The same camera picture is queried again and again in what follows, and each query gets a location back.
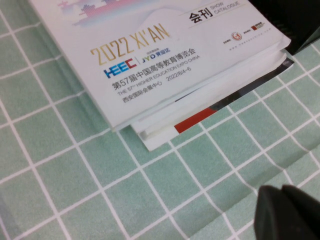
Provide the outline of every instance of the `booklet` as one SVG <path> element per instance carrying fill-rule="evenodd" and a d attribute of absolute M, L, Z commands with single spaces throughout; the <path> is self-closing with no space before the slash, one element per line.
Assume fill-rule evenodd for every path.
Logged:
<path fill-rule="evenodd" d="M 290 43 L 248 0 L 29 1 L 113 131 Z"/>

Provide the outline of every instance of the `table surface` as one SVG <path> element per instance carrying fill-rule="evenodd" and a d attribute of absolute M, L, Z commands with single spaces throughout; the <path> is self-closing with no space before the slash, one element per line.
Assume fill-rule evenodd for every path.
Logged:
<path fill-rule="evenodd" d="M 255 239 L 261 185 L 320 199 L 320 41 L 148 152 L 113 133 L 26 0 L 0 0 L 0 239 Z"/>

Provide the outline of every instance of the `white cover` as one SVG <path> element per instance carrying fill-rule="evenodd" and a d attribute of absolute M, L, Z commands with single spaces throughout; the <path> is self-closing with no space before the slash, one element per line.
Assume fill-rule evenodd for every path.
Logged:
<path fill-rule="evenodd" d="M 155 113 L 208 84 L 210 77 L 271 46 L 280 42 L 286 46 L 290 43 L 247 0 L 219 0 L 214 3 L 211 0 L 29 1 L 113 131 Z M 192 14 L 198 14 L 202 21 L 194 23 L 190 19 Z M 263 27 L 253 30 L 251 27 L 258 23 Z M 138 42 L 130 35 L 139 38 L 145 47 L 139 43 L 139 49 Z M 108 52 L 106 46 L 114 53 L 115 60 L 109 61 L 104 57 L 101 49 Z M 99 65 L 98 50 L 94 49 L 100 49 L 103 65 Z M 170 52 L 143 63 L 143 58 L 151 55 L 147 53 L 155 49 L 169 49 Z M 141 80 L 128 81 L 120 88 L 127 89 L 127 93 L 121 96 L 119 89 L 115 90 L 115 84 L 121 80 L 123 84 L 123 79 L 190 49 L 195 54 L 185 57 L 186 65 L 177 67 L 182 60 L 172 62 L 168 67 L 142 77 L 141 80 L 152 77 L 145 85 L 137 86 Z M 199 58 L 190 61 L 193 56 Z M 129 59 L 133 59 L 131 66 L 137 66 L 111 78 L 104 73 L 104 70 L 109 71 Z M 154 78 L 172 66 L 176 69 Z M 183 77 L 167 81 L 171 74 L 187 67 L 191 70 L 183 73 Z M 158 87 L 140 94 L 147 85 L 154 83 L 158 83 Z M 128 92 L 132 86 L 135 86 L 134 91 Z M 133 97 L 133 92 L 137 97 L 124 102 Z"/>

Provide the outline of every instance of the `dark object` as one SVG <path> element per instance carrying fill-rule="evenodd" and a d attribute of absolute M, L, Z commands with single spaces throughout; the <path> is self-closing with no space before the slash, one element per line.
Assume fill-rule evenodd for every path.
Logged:
<path fill-rule="evenodd" d="M 276 28 L 291 39 L 295 55 L 320 38 L 320 0 L 249 0 Z"/>
<path fill-rule="evenodd" d="M 259 189 L 254 231 L 257 240 L 319 240 L 320 202 L 291 185 Z"/>

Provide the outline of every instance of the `red circular logo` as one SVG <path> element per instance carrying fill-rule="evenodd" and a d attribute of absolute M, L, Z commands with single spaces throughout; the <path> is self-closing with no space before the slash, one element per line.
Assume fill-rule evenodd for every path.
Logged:
<path fill-rule="evenodd" d="M 238 32 L 234 32 L 234 33 L 232 33 L 232 38 L 234 39 L 234 40 L 236 40 L 236 41 L 240 41 L 241 39 L 242 39 L 242 36 L 241 36 L 241 34 L 240 33 L 238 33 Z"/>

